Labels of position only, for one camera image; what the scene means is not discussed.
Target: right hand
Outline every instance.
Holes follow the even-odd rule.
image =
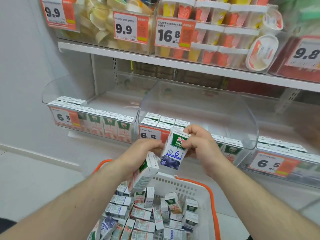
[[[209,177],[213,177],[213,169],[221,162],[227,161],[211,134],[199,125],[189,125],[183,132],[191,134],[181,146],[189,148],[188,154],[195,151],[197,159]]]

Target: shelf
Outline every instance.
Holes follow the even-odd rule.
[[[79,42],[58,39],[58,47],[60,51],[71,50],[84,52],[94,55],[113,57],[117,59],[132,60],[143,62],[147,64],[159,65],[164,67],[182,69],[187,71],[201,72],[206,74],[212,74],[217,76],[226,76],[236,79],[242,79],[247,81],[253,81],[258,83],[272,84],[282,87],[295,88],[313,92],[320,92],[320,83],[294,80],[283,77],[277,77],[272,75],[264,75],[253,72],[244,72],[238,70],[232,70],[227,68],[202,65],[196,63],[189,63],[178,60],[164,59],[155,57],[154,55],[146,56],[115,49],[103,48],[95,45],[83,44]]]

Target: floor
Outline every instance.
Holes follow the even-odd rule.
[[[18,222],[83,179],[80,172],[0,150],[0,217]],[[218,219],[221,239],[248,238],[240,219]]]

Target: white shopping basket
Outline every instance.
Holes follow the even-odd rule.
[[[155,201],[157,198],[165,197],[167,193],[176,192],[181,202],[187,198],[196,200],[199,208],[199,224],[191,234],[192,240],[215,239],[214,219],[211,208],[211,198],[208,190],[195,183],[182,181],[172,175],[159,172],[148,184],[154,187]],[[154,240],[162,240],[162,233],[154,234]]]

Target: blueberry juice box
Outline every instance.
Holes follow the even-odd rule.
[[[178,170],[188,149],[181,146],[190,134],[173,129],[165,143],[165,148],[161,155],[160,164]]]

